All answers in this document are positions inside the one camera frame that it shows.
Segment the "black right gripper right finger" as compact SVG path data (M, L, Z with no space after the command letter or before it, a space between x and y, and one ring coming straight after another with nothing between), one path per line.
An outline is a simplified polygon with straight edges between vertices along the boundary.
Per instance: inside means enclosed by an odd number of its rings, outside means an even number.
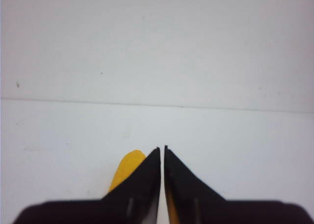
M204 224L206 210L226 200L199 179L166 145L164 188L169 223Z

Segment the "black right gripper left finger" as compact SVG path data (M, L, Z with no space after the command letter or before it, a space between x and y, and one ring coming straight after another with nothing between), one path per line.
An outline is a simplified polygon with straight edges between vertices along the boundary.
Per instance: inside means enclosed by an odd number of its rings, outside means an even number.
M160 148L146 155L139 167L102 201L122 218L122 224L155 224L161 187Z

